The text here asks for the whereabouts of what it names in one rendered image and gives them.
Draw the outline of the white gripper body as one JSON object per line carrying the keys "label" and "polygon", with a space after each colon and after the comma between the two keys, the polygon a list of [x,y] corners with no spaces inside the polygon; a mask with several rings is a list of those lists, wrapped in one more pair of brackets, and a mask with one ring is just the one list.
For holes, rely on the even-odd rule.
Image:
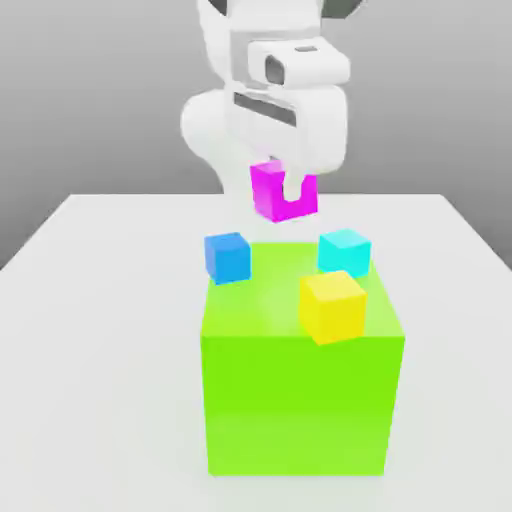
{"label": "white gripper body", "polygon": [[227,125],[256,153],[293,174],[325,174],[343,163],[347,99],[336,85],[307,89],[227,89]]}

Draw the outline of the small magenta cube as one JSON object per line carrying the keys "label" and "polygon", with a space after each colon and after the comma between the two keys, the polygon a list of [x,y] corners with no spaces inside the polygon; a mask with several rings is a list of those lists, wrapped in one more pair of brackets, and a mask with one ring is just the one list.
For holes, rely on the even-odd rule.
{"label": "small magenta cube", "polygon": [[270,160],[250,167],[255,210],[273,223],[296,219],[318,211],[317,177],[306,175],[301,184],[301,195],[295,201],[284,197],[285,171],[279,160]]}

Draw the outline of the small cyan cube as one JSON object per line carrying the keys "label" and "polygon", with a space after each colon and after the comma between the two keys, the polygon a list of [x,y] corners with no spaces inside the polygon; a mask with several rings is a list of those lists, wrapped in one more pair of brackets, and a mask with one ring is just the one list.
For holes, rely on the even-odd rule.
{"label": "small cyan cube", "polygon": [[317,266],[321,272],[345,271],[353,278],[369,272],[371,241],[351,229],[322,234],[318,243]]}

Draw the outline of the small blue cube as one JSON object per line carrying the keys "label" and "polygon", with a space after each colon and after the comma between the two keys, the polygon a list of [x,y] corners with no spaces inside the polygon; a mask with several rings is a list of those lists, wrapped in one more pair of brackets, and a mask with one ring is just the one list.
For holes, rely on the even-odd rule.
{"label": "small blue cube", "polygon": [[204,250],[206,270],[216,285],[251,278],[251,247],[239,232],[206,236]]}

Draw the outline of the small yellow cube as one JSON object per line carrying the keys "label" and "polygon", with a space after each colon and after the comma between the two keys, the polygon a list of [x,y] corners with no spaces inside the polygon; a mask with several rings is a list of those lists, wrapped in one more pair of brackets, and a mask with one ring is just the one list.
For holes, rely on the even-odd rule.
{"label": "small yellow cube", "polygon": [[345,271],[305,276],[299,282],[299,321],[317,345],[364,334],[368,293]]}

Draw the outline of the large green box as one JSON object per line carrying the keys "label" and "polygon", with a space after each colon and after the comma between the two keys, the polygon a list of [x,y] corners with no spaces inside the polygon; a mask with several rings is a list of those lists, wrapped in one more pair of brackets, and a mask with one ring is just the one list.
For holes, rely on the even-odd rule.
{"label": "large green box", "polygon": [[298,320],[313,243],[256,243],[248,281],[210,285],[200,345],[215,476],[383,473],[405,334],[376,270],[361,338],[320,346]]}

